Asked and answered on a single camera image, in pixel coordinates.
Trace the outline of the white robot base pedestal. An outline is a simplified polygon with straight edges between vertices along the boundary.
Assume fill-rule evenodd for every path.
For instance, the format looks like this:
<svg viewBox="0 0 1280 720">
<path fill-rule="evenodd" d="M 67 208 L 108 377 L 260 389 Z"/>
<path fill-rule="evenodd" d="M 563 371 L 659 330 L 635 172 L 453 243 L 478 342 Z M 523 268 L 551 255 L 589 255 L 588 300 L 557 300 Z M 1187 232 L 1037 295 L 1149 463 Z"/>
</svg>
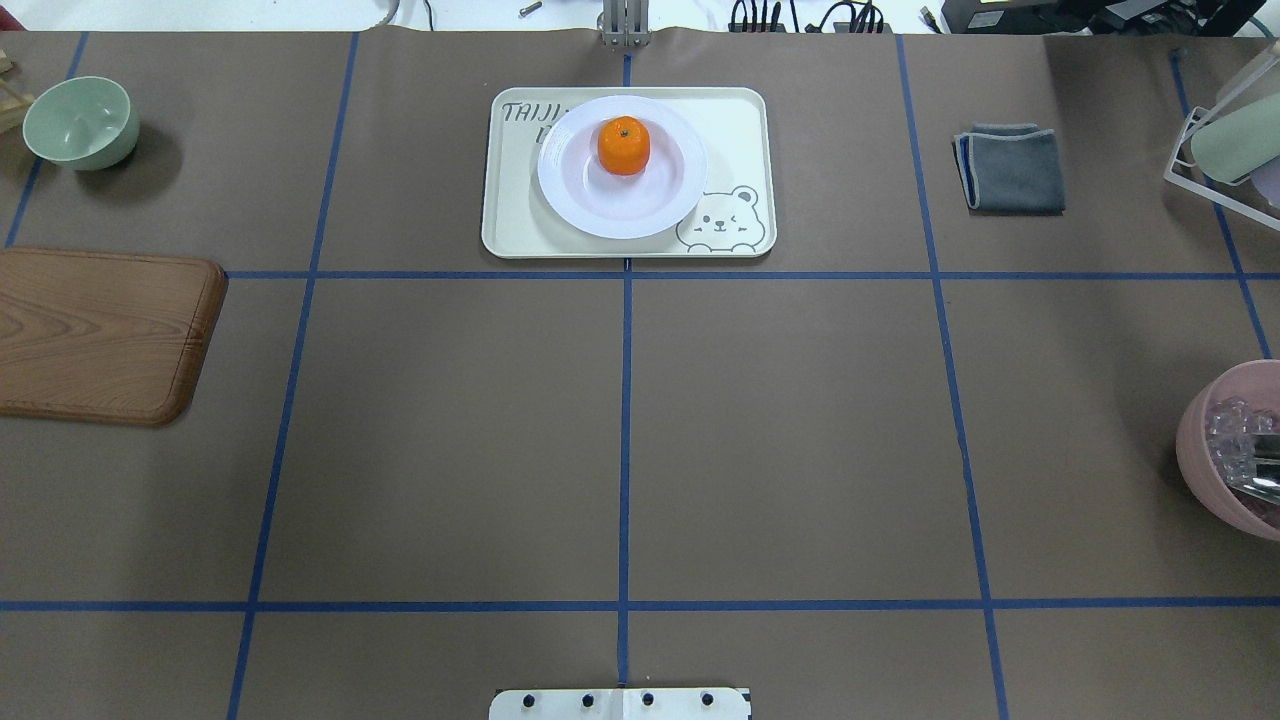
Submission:
<svg viewBox="0 0 1280 720">
<path fill-rule="evenodd" d="M 512 689 L 489 719 L 751 719 L 750 693 L 732 687 Z"/>
</svg>

